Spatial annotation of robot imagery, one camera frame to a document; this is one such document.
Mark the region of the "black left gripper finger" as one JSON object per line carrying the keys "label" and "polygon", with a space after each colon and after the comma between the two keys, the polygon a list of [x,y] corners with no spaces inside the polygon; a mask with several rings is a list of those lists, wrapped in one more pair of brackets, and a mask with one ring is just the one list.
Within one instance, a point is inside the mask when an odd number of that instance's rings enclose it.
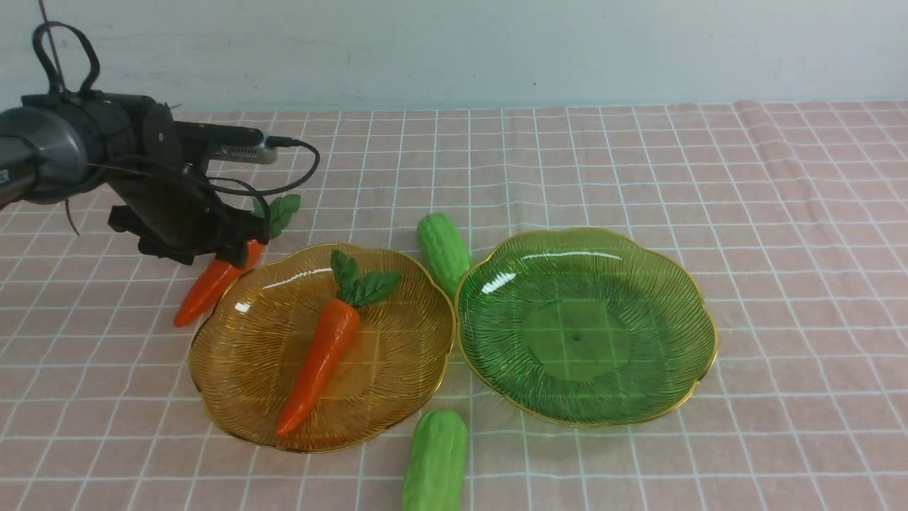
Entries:
{"label": "black left gripper finger", "polygon": [[215,236],[214,259],[237,269],[252,262],[250,242],[270,241],[270,218],[244,209],[227,209]]}

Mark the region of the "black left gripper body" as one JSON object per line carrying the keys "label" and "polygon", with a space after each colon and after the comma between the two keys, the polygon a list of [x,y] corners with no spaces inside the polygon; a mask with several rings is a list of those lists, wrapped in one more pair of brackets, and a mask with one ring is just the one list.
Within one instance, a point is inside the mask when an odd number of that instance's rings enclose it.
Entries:
{"label": "black left gripper body", "polygon": [[138,236],[143,255],[191,265],[214,254],[227,206],[207,177],[211,160],[190,160],[169,106],[147,96],[95,94],[101,157],[93,176],[124,201],[108,224]]}

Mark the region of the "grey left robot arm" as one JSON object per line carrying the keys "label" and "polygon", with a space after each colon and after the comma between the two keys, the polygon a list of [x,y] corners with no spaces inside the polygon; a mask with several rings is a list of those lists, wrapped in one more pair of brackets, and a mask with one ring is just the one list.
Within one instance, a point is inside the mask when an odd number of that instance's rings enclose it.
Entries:
{"label": "grey left robot arm", "polygon": [[260,129],[178,121],[150,97],[25,96],[2,114],[2,204],[52,206],[97,187],[122,200],[110,229],[131,233],[138,251],[191,265],[210,253],[242,266],[247,243],[267,242],[266,220],[218,196],[213,160],[270,164]]}

